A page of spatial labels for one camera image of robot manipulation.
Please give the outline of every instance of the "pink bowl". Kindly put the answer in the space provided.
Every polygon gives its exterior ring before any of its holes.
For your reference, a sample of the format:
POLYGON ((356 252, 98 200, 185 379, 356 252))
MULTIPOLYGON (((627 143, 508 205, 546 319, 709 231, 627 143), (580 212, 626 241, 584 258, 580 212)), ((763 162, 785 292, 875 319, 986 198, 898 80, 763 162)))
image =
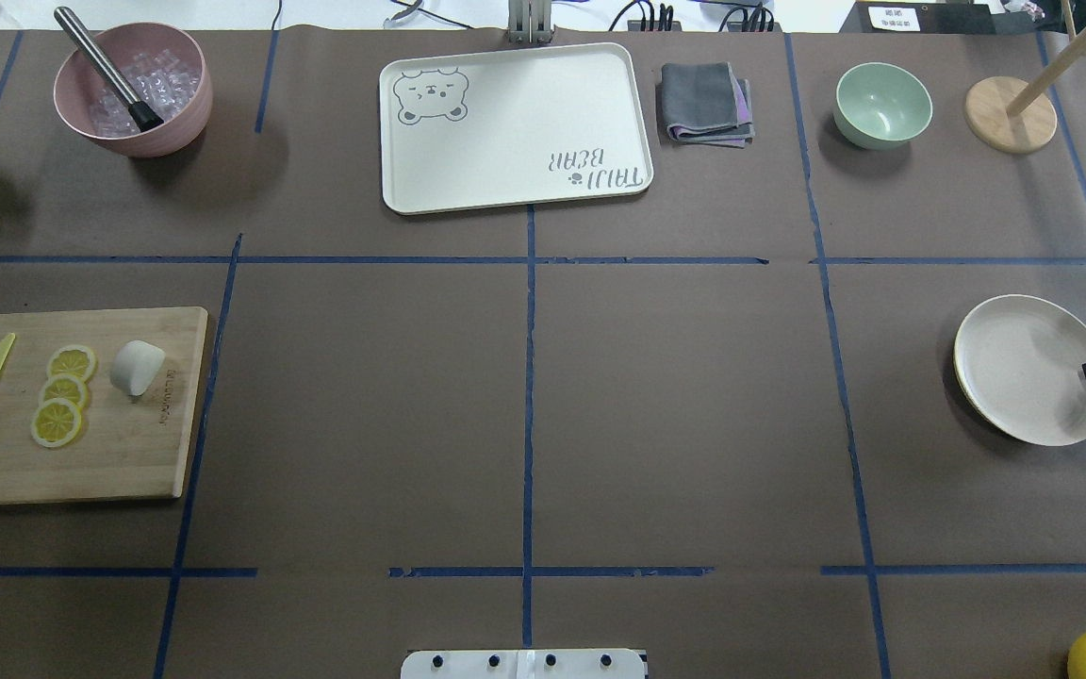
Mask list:
POLYGON ((178 60, 187 61, 192 67, 199 66, 202 73, 199 87, 184 111, 162 125, 130 137, 99 137, 90 122, 88 109, 99 99, 106 83, 96 73, 94 66, 90 65, 83 52, 74 51, 61 64, 53 83, 53 104, 56 106, 56 115, 65 121, 65 125, 103 149, 131 155, 134 159, 153 159, 174 153, 199 137, 212 113, 212 78, 207 74, 204 52, 194 39, 172 25, 134 23, 110 27, 96 36, 96 42, 121 68, 132 63, 134 58, 141 52, 156 54, 169 50, 178 60))

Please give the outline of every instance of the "white label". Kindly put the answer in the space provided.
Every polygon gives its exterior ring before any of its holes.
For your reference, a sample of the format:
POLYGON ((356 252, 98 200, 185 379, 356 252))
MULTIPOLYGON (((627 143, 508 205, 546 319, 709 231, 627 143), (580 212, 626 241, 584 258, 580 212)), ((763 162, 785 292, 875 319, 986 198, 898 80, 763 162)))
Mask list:
POLYGON ((911 8, 870 8, 870 25, 879 30, 919 33, 917 10, 911 8))

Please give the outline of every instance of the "bear illustration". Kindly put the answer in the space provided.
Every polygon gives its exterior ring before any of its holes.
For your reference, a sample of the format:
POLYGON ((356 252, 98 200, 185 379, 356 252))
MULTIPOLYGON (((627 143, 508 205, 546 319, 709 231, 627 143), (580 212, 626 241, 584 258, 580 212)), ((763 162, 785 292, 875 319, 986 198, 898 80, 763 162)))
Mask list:
POLYGON ((467 115, 467 104, 464 103, 467 86, 467 77, 458 68, 402 73, 392 83, 392 93, 401 102, 396 118, 405 125, 417 125, 421 118, 440 116, 450 121, 464 120, 467 115))

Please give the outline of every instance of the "white plate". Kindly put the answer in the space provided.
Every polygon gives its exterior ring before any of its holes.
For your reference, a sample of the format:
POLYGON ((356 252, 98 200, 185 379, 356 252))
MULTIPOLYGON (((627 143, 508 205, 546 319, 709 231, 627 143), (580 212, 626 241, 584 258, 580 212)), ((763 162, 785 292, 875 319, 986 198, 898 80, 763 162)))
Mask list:
POLYGON ((624 197, 653 177, 631 55, 608 42, 392 61, 380 161, 401 214, 624 197))
POLYGON ((1002 296, 958 327, 954 369, 992 425, 1040 447, 1086 439, 1086 325, 1059 304, 1002 296))

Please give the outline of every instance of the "gray towel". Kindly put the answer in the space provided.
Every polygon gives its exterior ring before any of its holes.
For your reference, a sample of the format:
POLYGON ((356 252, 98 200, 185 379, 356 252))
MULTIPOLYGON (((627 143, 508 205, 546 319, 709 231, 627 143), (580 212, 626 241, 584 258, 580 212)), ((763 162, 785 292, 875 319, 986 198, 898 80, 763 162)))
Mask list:
POLYGON ((732 64, 665 64, 660 115, 668 136, 684 143, 745 147, 754 140, 752 90, 732 64))

